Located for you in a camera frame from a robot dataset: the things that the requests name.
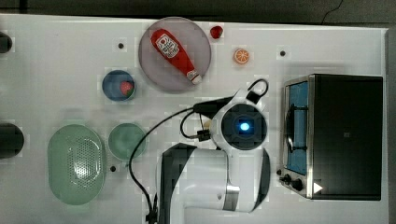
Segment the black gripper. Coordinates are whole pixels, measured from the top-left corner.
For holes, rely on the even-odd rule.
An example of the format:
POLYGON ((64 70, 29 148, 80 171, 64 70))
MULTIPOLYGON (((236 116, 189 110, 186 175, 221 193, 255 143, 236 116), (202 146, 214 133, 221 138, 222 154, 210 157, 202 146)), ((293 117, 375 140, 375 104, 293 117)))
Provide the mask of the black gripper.
POLYGON ((198 141, 203 142, 209 140, 211 138, 211 134, 209 130, 201 130, 197 132, 198 141))

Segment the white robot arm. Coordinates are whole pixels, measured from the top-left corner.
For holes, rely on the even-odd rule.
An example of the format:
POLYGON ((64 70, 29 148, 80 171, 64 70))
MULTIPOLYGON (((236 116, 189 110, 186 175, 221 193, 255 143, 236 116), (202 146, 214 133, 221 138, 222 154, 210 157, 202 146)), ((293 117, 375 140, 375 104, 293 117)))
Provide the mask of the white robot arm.
POLYGON ((211 119, 209 139, 216 147, 178 143, 161 155, 158 224, 184 224, 188 207, 251 213, 261 205, 270 184, 261 98, 247 89, 194 106, 211 119))

